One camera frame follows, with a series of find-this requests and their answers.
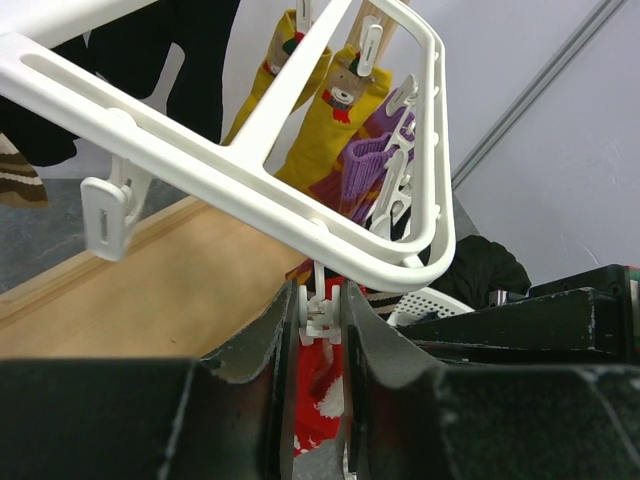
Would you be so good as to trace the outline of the black sock with beige stripes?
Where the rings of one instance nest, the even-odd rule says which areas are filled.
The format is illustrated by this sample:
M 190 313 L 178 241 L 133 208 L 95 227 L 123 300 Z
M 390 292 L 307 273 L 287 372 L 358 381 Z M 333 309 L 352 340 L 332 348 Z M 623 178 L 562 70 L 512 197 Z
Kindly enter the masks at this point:
M 404 297 L 404 294 L 380 292 L 366 288 L 364 290 L 364 296 L 374 313 L 387 321 Z

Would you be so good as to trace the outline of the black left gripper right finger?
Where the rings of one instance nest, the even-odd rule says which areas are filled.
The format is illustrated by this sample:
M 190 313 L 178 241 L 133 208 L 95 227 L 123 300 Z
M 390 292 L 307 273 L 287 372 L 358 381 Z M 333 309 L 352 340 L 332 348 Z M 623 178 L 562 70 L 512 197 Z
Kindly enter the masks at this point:
M 454 366 L 340 300 L 344 469 L 358 479 L 635 479 L 631 365 Z

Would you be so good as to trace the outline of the white plastic clothes peg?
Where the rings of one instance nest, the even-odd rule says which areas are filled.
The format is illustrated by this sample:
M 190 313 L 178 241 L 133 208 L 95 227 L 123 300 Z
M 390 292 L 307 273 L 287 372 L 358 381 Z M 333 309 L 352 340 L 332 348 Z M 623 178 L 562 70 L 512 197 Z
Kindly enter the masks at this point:
M 326 278 L 325 267 L 314 262 L 315 293 L 309 296 L 305 285 L 298 287 L 299 338 L 303 346 L 316 339 L 341 344 L 340 296 L 342 280 Z

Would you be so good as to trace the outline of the white plastic clip hanger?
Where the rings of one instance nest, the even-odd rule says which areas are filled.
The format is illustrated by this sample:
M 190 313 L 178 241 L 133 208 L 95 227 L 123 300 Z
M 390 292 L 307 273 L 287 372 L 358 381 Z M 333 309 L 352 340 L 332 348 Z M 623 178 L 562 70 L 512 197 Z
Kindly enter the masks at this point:
M 157 1 L 136 2 L 139 3 L 139 8 L 135 11 Z M 405 274 L 405 280 L 399 286 L 378 289 L 373 287 L 368 281 L 354 279 L 341 270 L 334 269 L 335 271 L 368 287 L 383 291 L 404 293 L 417 290 L 440 277 L 450 266 L 455 252 L 456 240 L 451 204 L 448 143 L 445 132 L 446 95 L 444 91 L 444 47 L 437 34 L 409 7 L 404 6 L 398 1 L 385 1 L 381 7 L 385 13 L 406 27 L 420 45 L 418 68 L 419 90 L 415 104 L 417 115 L 414 120 L 410 122 L 414 130 L 414 137 L 411 152 L 413 164 L 407 171 L 412 199 L 410 230 L 408 235 L 403 239 L 395 241 L 391 239 L 386 224 L 377 222 L 370 227 L 364 227 L 362 224 L 358 225 L 353 223 L 339 213 L 329 209 L 275 177 L 276 172 L 283 166 L 286 160 L 287 153 L 299 133 L 301 124 L 311 103 L 306 102 L 299 108 L 295 108 L 294 105 L 324 50 L 329 49 L 327 46 L 328 42 L 322 48 L 318 59 L 314 63 L 312 71 L 297 96 L 284 126 L 269 151 L 263 167 L 272 178 L 292 188 L 311 201 L 318 203 L 330 212 L 335 213 L 342 220 L 355 225 L 377 240 L 390 246 L 398 257 L 397 267 Z M 114 20 L 93 27 L 58 44 L 54 48 L 77 36 L 87 38 L 92 30 Z M 302 32 L 304 34 L 303 39 L 290 55 L 289 60 L 282 67 L 255 109 L 250 113 L 234 140 L 228 145 L 222 143 L 229 132 L 229 130 L 224 130 L 223 127 L 219 142 L 214 143 L 202 136 L 203 138 L 221 147 L 228 147 L 236 141 L 249 118 L 260 105 L 267 92 L 273 87 L 276 79 L 283 74 L 286 66 L 292 61 L 295 52 L 301 48 L 303 41 L 309 36 L 312 27 L 306 32 Z M 244 66 L 255 66 L 258 70 L 265 58 L 271 39 L 257 41 L 247 45 L 236 55 L 236 60 Z M 62 56 L 58 56 L 80 68 L 83 72 L 116 88 L 103 77 L 94 75 Z M 183 60 L 184 53 L 182 49 L 177 45 L 172 45 L 162 69 L 159 82 L 153 93 L 143 100 L 131 97 L 171 119 L 166 113 L 166 103 Z M 73 157 L 76 153 L 76 140 L 83 138 L 56 122 L 45 118 L 43 115 L 9 99 L 4 96 L 2 92 L 1 129 L 32 164 L 41 167 L 55 165 Z M 152 177 L 156 177 L 154 175 L 137 172 L 132 162 L 126 161 L 131 165 L 131 172 L 125 180 L 119 182 L 90 179 L 85 181 L 82 186 L 82 192 L 86 198 L 93 200 L 98 206 L 107 209 L 108 223 L 112 229 L 128 229 L 134 225 L 140 207 L 144 202 L 149 181 Z

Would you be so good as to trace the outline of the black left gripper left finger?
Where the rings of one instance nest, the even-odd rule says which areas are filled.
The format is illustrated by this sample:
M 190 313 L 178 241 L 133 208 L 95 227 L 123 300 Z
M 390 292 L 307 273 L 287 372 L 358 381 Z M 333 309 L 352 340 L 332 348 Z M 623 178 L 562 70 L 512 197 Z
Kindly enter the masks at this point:
M 201 358 L 1 364 L 5 479 L 288 479 L 298 294 Z

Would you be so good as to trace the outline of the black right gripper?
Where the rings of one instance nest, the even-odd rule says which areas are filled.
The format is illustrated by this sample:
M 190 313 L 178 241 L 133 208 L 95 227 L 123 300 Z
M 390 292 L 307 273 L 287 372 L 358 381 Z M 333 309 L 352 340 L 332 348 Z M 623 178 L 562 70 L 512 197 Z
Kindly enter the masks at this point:
M 610 265 L 533 288 L 517 302 L 399 329 L 449 363 L 639 363 L 639 270 Z

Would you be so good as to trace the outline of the red patterned Christmas sock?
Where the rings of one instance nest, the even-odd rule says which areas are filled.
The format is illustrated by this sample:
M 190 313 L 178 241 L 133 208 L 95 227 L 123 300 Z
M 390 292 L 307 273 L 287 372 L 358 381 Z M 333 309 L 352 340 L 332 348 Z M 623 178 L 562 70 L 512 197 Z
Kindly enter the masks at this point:
M 344 413 L 343 351 L 326 338 L 299 346 L 294 456 L 337 438 Z

